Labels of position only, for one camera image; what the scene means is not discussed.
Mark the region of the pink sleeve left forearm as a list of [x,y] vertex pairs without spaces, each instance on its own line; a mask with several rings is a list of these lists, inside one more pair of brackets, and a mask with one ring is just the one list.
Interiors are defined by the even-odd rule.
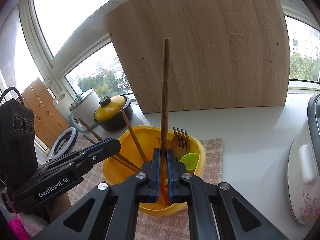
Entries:
[[12,220],[10,220],[8,223],[11,230],[19,240],[31,240],[31,237],[27,234],[18,215],[15,215],[15,217]]

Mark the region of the left hand knit glove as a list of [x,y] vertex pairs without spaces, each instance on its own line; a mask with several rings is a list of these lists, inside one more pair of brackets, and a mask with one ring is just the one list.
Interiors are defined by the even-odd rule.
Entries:
[[22,222],[27,235],[30,238],[33,238],[51,222],[60,217],[71,206],[68,193],[64,193],[40,208],[37,212],[29,215],[20,213],[18,214],[18,217]]

